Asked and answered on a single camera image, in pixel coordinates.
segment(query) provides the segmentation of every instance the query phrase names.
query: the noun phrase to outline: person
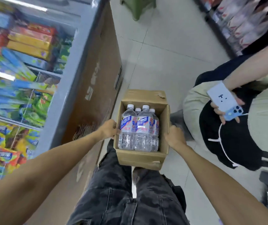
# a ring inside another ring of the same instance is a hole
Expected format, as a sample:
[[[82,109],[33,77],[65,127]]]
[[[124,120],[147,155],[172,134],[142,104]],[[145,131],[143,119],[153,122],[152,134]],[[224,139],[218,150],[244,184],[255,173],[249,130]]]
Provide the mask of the person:
[[[0,224],[24,224],[94,144],[117,134],[115,125],[114,120],[106,121],[97,131],[29,160],[0,180]],[[268,209],[228,174],[194,152],[180,128],[171,126],[165,138],[185,160],[224,225],[268,224]],[[67,224],[189,224],[159,171],[137,168],[133,177],[136,199],[132,198],[131,167],[118,163],[111,140]]]
[[[226,122],[225,113],[207,95],[221,81],[243,108],[235,120]],[[182,112],[182,129],[224,165],[253,171],[268,167],[268,46],[201,74],[184,99]],[[171,114],[171,121],[177,123],[178,117]]]

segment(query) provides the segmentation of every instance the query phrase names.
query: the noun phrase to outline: convenience store aisle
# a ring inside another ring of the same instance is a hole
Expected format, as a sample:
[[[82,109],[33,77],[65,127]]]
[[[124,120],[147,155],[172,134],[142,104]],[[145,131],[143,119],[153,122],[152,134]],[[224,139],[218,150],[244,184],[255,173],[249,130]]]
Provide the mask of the convenience store aisle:
[[[193,0],[157,0],[156,9],[148,9],[138,22],[130,11],[111,0],[113,18],[123,63],[123,83],[117,106],[129,89],[164,90],[171,112],[182,101],[197,76],[229,60]],[[115,107],[112,118],[116,120]],[[100,159],[106,153],[105,141]],[[230,174],[257,199],[261,198],[259,172],[243,167],[235,170],[220,163],[214,154],[188,143],[197,153]],[[191,225],[218,225],[219,217],[201,190],[184,160],[170,149],[162,170],[175,185],[184,189]]]

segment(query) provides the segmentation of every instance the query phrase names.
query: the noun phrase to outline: freezer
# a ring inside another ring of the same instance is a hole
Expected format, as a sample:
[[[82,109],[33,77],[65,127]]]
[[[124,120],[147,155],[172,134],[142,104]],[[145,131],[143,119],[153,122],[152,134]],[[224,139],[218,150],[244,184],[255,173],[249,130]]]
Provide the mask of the freezer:
[[[109,0],[0,0],[0,179],[109,119],[120,73]],[[52,224],[52,215],[56,224],[66,222],[101,146],[56,186],[29,224]]]

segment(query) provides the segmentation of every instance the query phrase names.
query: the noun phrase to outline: bottle label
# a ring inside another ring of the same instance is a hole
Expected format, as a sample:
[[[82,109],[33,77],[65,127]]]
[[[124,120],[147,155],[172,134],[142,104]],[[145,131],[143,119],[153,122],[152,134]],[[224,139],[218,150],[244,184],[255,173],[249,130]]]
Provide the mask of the bottle label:
[[[137,133],[153,133],[153,118],[141,116],[137,118]]]
[[[134,116],[123,116],[121,119],[120,130],[124,133],[136,132],[137,118]]]
[[[159,135],[159,121],[155,119],[153,121],[153,135]]]

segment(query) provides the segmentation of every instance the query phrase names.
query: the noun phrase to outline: cardboard box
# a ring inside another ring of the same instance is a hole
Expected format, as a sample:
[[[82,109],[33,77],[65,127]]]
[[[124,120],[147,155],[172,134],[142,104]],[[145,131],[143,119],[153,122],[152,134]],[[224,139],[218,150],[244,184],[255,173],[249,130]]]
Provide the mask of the cardboard box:
[[[120,102],[117,115],[117,126],[120,126],[121,115],[127,109],[128,104],[142,108],[143,105],[149,105],[150,109],[155,109],[155,114],[159,118],[159,149],[156,152],[128,151],[118,148],[118,138],[114,138],[114,148],[116,149],[118,161],[121,165],[138,166],[151,170],[160,170],[168,154],[169,146],[163,136],[169,133],[170,108],[166,100],[164,91],[150,90],[127,90],[124,98]]]

